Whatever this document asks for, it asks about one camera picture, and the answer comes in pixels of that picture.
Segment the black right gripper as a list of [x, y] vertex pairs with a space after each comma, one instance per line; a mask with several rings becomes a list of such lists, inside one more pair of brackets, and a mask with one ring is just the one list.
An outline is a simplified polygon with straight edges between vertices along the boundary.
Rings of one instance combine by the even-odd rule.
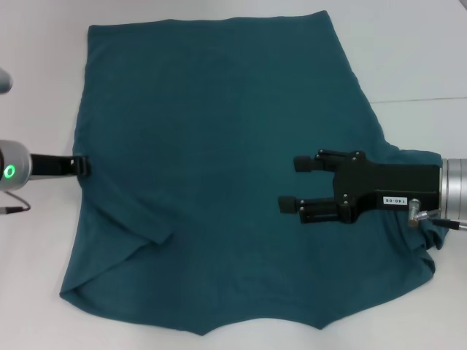
[[421, 211], [439, 208], [440, 167], [423, 164], [380, 164], [365, 159], [363, 151], [320, 149], [314, 156], [294, 157], [295, 172], [335, 172], [334, 198], [300, 199], [279, 196], [282, 214], [298, 214], [302, 224], [356, 222], [365, 211], [406, 211], [420, 202]]

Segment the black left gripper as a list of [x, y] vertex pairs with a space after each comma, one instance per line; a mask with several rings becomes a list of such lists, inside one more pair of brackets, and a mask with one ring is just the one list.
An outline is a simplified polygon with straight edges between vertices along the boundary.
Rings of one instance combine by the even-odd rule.
[[54, 156], [31, 154], [31, 179], [66, 176], [89, 177], [91, 165], [86, 156]]

